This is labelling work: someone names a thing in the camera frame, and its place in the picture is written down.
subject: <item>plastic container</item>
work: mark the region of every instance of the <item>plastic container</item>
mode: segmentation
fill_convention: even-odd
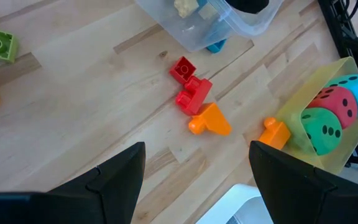
[[[273,224],[256,187],[236,184],[209,209],[196,224]]]
[[[303,129],[300,115],[328,81],[349,74],[358,74],[352,57],[319,68],[280,109],[276,118],[284,121],[292,133],[288,144],[282,149],[284,152],[332,174],[340,173],[358,144],[358,118],[343,131],[342,141],[337,148],[329,154],[318,156]]]
[[[258,14],[233,9],[225,0],[198,0],[199,7],[186,18],[178,14],[174,0],[136,0],[154,20],[188,51],[194,52],[233,34],[244,37],[266,30],[283,0],[270,0]]]

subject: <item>wood grain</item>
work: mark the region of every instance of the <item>wood grain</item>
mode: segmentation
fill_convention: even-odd
[[[0,29],[20,43],[0,62],[0,191],[48,191],[144,141],[134,223],[195,223],[232,185],[255,185],[264,118],[339,58],[316,0],[284,0],[266,32],[219,54],[187,52],[133,0],[0,0]],[[205,102],[229,136],[189,132],[168,73],[181,56],[213,83]]]

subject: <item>clear plastic container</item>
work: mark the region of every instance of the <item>clear plastic container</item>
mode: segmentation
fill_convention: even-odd
[[[258,14],[233,9],[225,0],[197,0],[199,7],[182,18],[174,0],[136,0],[188,51],[194,52],[234,34],[252,37],[264,32],[283,0],[270,0]]]
[[[301,123],[301,113],[328,81],[349,74],[358,74],[352,57],[319,68],[278,111],[276,119],[284,121],[292,134],[283,148],[284,152],[330,173],[340,173],[358,144],[358,118],[343,131],[342,141],[337,148],[329,154],[318,156]]]

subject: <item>black metal frame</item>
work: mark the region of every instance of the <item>black metal frame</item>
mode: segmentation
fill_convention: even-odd
[[[358,68],[358,37],[342,0],[318,0],[341,58],[353,57]]]

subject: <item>red lego brick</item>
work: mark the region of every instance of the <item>red lego brick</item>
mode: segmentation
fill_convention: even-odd
[[[185,57],[181,57],[169,70],[169,73],[182,85],[193,76],[196,67]]]
[[[197,115],[211,87],[212,83],[209,80],[205,78],[200,80],[192,76],[185,83],[185,90],[177,95],[176,104],[185,114]]]

